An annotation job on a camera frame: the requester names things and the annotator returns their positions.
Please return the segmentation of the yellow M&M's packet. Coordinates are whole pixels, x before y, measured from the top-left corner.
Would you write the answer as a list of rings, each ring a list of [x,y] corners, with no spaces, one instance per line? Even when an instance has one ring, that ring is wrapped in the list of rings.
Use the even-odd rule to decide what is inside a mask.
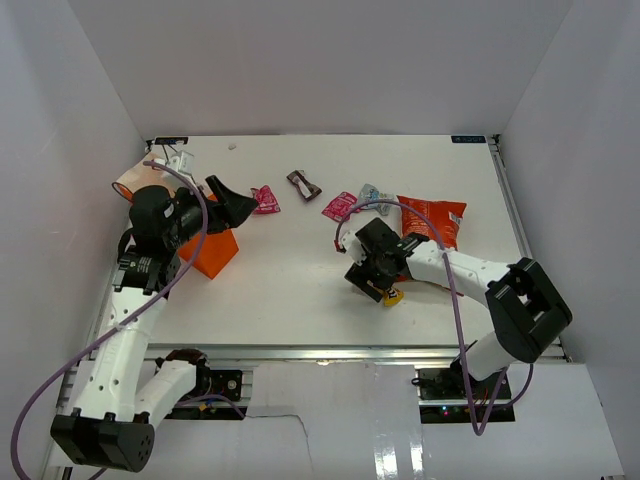
[[[385,307],[395,306],[404,299],[404,292],[395,286],[391,286],[387,289],[381,289],[376,287],[371,281],[368,281],[367,284],[377,294],[379,300]]]

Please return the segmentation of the grey Himalaya mint packet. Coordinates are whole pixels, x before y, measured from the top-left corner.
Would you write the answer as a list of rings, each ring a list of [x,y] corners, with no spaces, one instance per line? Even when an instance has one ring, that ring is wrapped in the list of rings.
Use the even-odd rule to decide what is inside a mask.
[[[392,205],[388,203],[380,203],[380,200],[395,201],[396,196],[391,193],[381,192],[372,184],[365,183],[361,188],[356,205],[359,211],[374,210],[383,217],[389,215]]]

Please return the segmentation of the red chips bag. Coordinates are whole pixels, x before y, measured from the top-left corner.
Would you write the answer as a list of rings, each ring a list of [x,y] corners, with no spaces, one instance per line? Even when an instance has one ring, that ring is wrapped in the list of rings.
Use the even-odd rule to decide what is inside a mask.
[[[467,204],[453,201],[431,201],[398,196],[397,201],[421,213],[436,228],[447,248],[458,249],[457,237]],[[401,208],[402,236],[413,233],[435,239],[433,230],[417,214]]]

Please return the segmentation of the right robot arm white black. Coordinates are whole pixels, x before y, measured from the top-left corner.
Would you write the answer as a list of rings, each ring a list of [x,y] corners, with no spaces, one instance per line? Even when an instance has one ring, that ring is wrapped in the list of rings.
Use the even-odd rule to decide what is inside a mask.
[[[442,249],[421,234],[401,237],[380,219],[345,233],[336,247],[353,260],[345,279],[376,302],[403,277],[454,287],[488,310],[493,330],[451,365],[452,388],[466,399],[477,397],[488,377],[511,364],[535,363],[573,320],[543,267],[527,257],[512,264],[483,260]]]

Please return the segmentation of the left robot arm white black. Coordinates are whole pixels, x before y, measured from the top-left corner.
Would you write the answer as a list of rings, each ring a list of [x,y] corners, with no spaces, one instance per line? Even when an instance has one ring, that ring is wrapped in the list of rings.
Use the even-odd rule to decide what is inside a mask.
[[[154,325],[185,272],[179,249],[193,238],[239,227],[258,206],[216,176],[206,183],[211,198],[189,186],[170,191],[149,185],[131,195],[106,339],[95,349],[93,369],[70,413],[56,415],[50,429],[75,464],[141,471],[160,422],[178,403],[213,391],[206,357],[194,349],[158,359],[154,376],[138,384]]]

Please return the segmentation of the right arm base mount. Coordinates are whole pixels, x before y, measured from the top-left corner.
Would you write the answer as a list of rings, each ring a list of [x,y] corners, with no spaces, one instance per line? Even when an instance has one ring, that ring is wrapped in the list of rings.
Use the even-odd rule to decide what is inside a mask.
[[[468,424],[471,409],[468,406],[463,380],[448,368],[423,368],[416,371],[411,384],[417,389],[422,425]],[[473,406],[477,421],[481,422],[496,386],[499,390],[489,422],[515,421],[514,408],[508,406],[512,392],[507,378],[499,381],[495,373],[481,382],[471,381]]]

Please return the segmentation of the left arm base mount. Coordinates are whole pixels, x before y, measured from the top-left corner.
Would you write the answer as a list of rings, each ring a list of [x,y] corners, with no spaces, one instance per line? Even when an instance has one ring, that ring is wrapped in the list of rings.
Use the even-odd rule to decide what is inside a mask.
[[[241,406],[243,372],[241,370],[210,370],[197,375],[196,386],[179,401],[167,420],[242,420],[247,407]]]

